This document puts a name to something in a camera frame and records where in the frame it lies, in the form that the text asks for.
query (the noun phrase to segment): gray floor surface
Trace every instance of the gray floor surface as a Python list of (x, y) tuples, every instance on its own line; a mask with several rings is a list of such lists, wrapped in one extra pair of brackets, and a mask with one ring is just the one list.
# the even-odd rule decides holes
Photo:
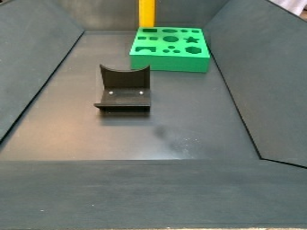
[(132, 40), (83, 36), (6, 139), (0, 228), (307, 227), (307, 171), (258, 159), (214, 62), (152, 73), (148, 117), (102, 116)]

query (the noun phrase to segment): cutout hole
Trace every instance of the cutout hole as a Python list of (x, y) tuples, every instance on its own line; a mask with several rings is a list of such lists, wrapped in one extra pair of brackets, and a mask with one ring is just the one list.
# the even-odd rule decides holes
[(190, 37), (187, 40), (187, 43), (198, 43), (199, 39)]
[(156, 47), (136, 47), (136, 52), (139, 52), (144, 49), (150, 50), (152, 53), (155, 53), (158, 51)]
[(175, 36), (167, 36), (163, 38), (167, 42), (176, 42), (179, 41), (179, 38), (176, 38)]
[(199, 54), (202, 53), (202, 49), (199, 47), (187, 47), (186, 51), (191, 54)]
[(158, 29), (143, 29), (143, 32), (158, 32)]
[(163, 30), (163, 32), (175, 33), (176, 30), (175, 29), (166, 29), (166, 30)]

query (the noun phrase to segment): green foam block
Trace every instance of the green foam block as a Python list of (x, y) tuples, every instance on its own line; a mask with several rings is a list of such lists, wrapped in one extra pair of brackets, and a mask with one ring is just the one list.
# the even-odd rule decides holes
[(130, 52), (131, 68), (206, 72), (210, 53), (202, 29), (140, 27)]

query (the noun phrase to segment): circle-shaped hole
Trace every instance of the circle-shaped hole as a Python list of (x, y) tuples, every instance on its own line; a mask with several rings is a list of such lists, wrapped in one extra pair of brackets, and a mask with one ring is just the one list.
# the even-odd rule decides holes
[(179, 38), (175, 37), (175, 36), (167, 36), (167, 37), (164, 37), (163, 39), (164, 39), (167, 42), (176, 42), (176, 41), (179, 41)]
[(168, 32), (168, 33), (175, 33), (176, 30), (175, 29), (166, 29), (166, 30), (162, 30), (163, 32)]

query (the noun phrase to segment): yellow post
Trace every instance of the yellow post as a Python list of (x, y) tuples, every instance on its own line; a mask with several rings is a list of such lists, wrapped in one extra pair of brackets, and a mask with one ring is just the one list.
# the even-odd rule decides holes
[(139, 26), (154, 27), (156, 20), (156, 0), (139, 0)]

